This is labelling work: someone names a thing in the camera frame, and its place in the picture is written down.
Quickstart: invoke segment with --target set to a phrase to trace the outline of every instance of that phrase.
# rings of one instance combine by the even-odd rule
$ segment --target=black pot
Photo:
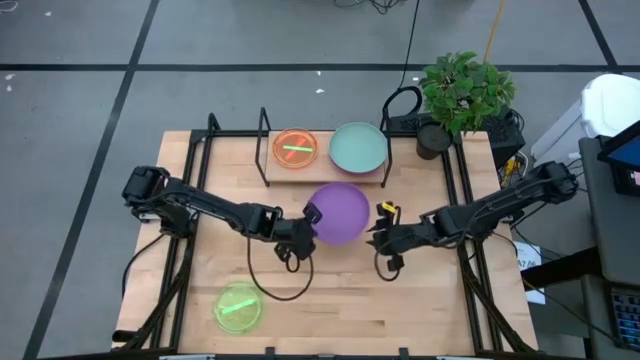
[[[437,158],[451,146],[453,141],[451,134],[434,122],[420,126],[416,139],[416,152],[425,160]]]

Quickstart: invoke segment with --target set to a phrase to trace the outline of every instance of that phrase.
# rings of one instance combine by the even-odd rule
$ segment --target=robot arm
[[[467,205],[448,206],[420,215],[416,224],[393,224],[397,208],[378,206],[381,216],[370,241],[381,255],[392,256],[390,271],[402,267],[399,254],[421,246],[456,247],[467,237],[485,239],[500,219],[538,202],[559,204],[578,190],[576,177],[564,164],[549,162],[527,173],[518,183]]]
[[[171,177],[166,169],[138,166],[122,191],[126,206],[140,218],[143,214],[160,217],[160,231],[179,238],[189,236],[191,220],[197,212],[216,217],[245,237],[275,242],[278,258],[287,262],[291,254],[305,260],[315,249],[311,224],[320,215],[310,206],[304,218],[287,220],[282,209],[262,204],[233,203],[186,185]]]

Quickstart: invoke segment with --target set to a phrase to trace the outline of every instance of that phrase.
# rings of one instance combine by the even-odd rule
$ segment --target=potted plant
[[[475,56],[471,51],[448,53],[424,69],[426,77],[419,85],[434,121],[418,129],[421,157],[437,157],[451,145],[453,135],[482,129],[485,119],[510,106],[515,87],[509,73],[472,61]]]

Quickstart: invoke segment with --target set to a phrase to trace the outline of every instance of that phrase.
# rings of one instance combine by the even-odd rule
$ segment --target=green stick
[[[249,305],[254,304],[255,302],[256,302],[256,299],[248,299],[248,300],[245,300],[245,301],[243,301],[243,302],[241,302],[241,303],[239,303],[239,304],[236,304],[236,305],[233,305],[233,306],[229,306],[228,308],[224,308],[224,309],[222,309],[222,314],[223,314],[223,315],[226,315],[226,314],[228,314],[228,313],[230,313],[230,312],[234,312],[234,311],[236,311],[236,310],[240,310],[240,309],[242,309],[243,307],[247,307],[247,306],[249,306]]]
[[[300,146],[285,145],[285,146],[283,146],[283,148],[286,149],[286,150],[298,150],[298,151],[313,152],[312,148],[305,148],[305,147],[300,147]]]

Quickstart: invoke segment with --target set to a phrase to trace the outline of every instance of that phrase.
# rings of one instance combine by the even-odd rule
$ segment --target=white container
[[[622,75],[598,76],[531,147],[535,166],[547,161],[568,163],[580,158],[578,140],[616,136],[640,120],[640,81]]]

